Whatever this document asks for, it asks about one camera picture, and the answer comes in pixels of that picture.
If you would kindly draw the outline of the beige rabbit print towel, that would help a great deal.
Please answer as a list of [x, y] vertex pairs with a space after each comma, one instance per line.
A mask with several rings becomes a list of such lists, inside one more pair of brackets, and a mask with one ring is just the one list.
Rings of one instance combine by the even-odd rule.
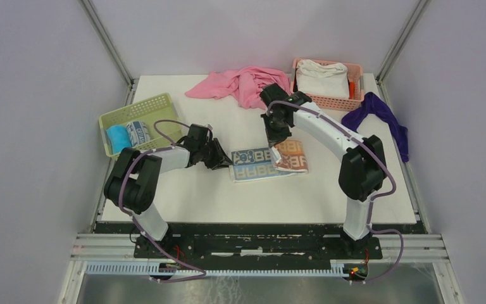
[[272, 148], [231, 152], [233, 182], [251, 182], [307, 174], [309, 166], [301, 141], [286, 140]]

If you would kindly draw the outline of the green plastic basket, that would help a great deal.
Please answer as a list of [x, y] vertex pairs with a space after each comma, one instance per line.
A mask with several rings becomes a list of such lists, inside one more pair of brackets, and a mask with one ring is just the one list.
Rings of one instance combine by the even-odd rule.
[[182, 136], [182, 125], [168, 93], [159, 94], [99, 117], [106, 156], [116, 160], [125, 147], [141, 151], [169, 146]]

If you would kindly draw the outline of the blue white patterned cloth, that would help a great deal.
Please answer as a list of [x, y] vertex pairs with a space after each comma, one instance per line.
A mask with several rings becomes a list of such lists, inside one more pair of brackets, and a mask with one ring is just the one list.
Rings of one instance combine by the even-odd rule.
[[133, 147], [145, 144], [151, 140], [147, 125], [143, 121], [131, 121], [126, 124], [126, 130]]

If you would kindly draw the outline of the blue towel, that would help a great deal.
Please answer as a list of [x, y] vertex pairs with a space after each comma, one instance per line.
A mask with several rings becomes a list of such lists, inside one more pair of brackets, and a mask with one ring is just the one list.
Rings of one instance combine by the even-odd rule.
[[111, 144], [112, 155], [120, 153], [125, 148], [132, 147], [127, 128], [122, 125], [113, 125], [106, 130]]

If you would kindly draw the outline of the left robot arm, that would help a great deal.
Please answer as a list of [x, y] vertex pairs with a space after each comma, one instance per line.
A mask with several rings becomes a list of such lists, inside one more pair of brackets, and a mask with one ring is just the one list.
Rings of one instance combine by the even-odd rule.
[[151, 239], [150, 250], [157, 257], [169, 256], [173, 239], [170, 228], [154, 205], [158, 181], [163, 173], [203, 163], [210, 170], [228, 168], [233, 161], [210, 128], [192, 124], [187, 135], [165, 148], [141, 152], [122, 149], [104, 185], [104, 195], [130, 216], [141, 234]]

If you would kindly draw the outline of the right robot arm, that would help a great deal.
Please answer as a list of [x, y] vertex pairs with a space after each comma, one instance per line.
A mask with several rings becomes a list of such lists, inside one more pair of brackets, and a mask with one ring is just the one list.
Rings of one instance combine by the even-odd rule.
[[328, 148], [339, 160], [339, 186], [347, 197], [346, 219], [340, 250], [357, 258], [366, 249], [363, 238], [370, 233], [370, 206], [374, 193], [389, 177], [383, 144], [379, 137], [363, 137], [327, 115], [303, 92], [288, 94], [278, 84], [259, 94], [266, 105], [261, 115], [270, 149], [286, 141], [291, 129], [305, 131]]

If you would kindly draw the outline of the pink towel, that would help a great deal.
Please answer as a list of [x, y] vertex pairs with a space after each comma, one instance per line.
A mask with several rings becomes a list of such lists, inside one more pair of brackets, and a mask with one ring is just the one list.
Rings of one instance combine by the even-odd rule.
[[259, 94], [270, 84], [278, 84], [290, 91], [290, 80], [285, 72], [273, 68], [247, 66], [240, 70], [211, 72], [204, 80], [185, 93], [188, 98], [221, 99], [232, 96], [243, 109], [266, 109]]

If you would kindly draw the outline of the white folded towel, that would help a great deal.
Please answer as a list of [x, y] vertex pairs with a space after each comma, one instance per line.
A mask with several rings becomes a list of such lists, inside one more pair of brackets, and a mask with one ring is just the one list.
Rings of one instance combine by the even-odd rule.
[[346, 99], [350, 96], [347, 72], [342, 63], [322, 65], [300, 60], [296, 65], [297, 87], [306, 94]]

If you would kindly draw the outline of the orange item in basket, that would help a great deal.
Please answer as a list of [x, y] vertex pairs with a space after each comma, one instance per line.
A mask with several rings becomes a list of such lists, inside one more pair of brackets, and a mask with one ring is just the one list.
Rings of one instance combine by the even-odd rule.
[[354, 82], [349, 81], [349, 99], [354, 99], [356, 93], [356, 85]]

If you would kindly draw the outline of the purple cloth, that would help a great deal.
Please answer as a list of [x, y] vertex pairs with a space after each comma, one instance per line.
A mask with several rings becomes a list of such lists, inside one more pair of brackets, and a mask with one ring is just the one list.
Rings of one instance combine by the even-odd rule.
[[341, 124], [356, 132], [363, 120], [370, 114], [388, 125], [390, 133], [396, 141], [401, 160], [407, 163], [409, 161], [408, 128], [399, 123], [389, 106], [374, 92], [366, 93], [360, 107], [346, 114], [341, 119]]

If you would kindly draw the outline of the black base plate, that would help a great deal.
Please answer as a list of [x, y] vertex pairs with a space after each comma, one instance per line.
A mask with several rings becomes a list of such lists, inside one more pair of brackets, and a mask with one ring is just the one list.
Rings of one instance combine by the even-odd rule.
[[351, 240], [339, 224], [172, 223], [155, 243], [132, 223], [97, 224], [94, 233], [124, 235], [134, 258], [166, 258], [165, 270], [325, 270], [334, 260], [381, 260], [385, 248], [374, 234]]

